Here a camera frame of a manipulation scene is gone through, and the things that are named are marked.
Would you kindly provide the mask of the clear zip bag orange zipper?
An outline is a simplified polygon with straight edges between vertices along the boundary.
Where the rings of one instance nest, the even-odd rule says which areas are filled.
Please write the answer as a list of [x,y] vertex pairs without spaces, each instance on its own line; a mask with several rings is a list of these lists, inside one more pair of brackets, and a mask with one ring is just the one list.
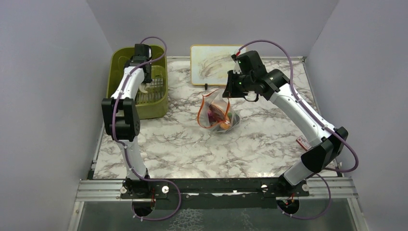
[[202,96],[197,115],[200,127],[212,132],[225,133],[240,123],[240,116],[233,110],[229,99],[222,97],[223,92],[222,88],[218,88]]

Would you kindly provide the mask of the orange toy carrot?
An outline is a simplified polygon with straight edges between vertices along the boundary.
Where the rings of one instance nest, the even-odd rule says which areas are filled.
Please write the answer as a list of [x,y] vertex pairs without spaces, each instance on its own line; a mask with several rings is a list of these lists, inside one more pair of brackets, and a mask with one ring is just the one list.
[[228,130],[231,128],[231,123],[229,121],[223,121],[219,123],[219,126],[223,130]]

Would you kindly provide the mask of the olive green plastic bin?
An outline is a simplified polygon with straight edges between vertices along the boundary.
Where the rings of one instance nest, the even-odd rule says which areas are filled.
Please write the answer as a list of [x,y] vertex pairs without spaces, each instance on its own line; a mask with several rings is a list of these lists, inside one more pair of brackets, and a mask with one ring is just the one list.
[[[109,98],[118,88],[123,77],[124,65],[134,55],[134,47],[124,47],[115,51],[111,57],[106,97]],[[152,82],[147,93],[138,91],[135,105],[141,120],[163,117],[168,111],[168,71],[167,57],[152,63]]]

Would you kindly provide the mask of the white toy mushroom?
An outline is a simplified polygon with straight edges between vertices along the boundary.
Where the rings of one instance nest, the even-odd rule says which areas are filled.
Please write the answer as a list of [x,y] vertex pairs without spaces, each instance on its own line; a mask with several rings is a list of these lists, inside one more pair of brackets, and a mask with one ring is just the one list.
[[139,86],[139,91],[143,94],[147,94],[150,88],[150,83],[141,83]]

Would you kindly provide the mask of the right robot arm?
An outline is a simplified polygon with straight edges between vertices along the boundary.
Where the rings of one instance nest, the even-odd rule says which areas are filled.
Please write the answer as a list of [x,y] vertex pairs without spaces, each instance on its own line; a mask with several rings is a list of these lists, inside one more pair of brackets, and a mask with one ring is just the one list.
[[321,117],[296,90],[290,79],[280,70],[267,71],[258,52],[233,54],[235,67],[228,71],[224,98],[245,98],[254,92],[280,108],[301,130],[311,148],[300,160],[281,174],[275,186],[282,195],[289,196],[307,177],[320,173],[342,151],[342,141],[348,137],[344,127],[336,128]]

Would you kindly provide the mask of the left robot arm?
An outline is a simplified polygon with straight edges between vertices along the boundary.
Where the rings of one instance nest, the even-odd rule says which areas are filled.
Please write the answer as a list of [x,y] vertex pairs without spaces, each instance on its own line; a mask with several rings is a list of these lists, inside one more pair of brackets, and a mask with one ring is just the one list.
[[125,62],[123,77],[110,98],[102,100],[102,115],[106,133],[118,144],[127,169],[121,193],[123,196],[144,198],[151,193],[148,171],[138,145],[140,118],[135,97],[145,80],[151,79],[152,49],[135,44],[134,54]]

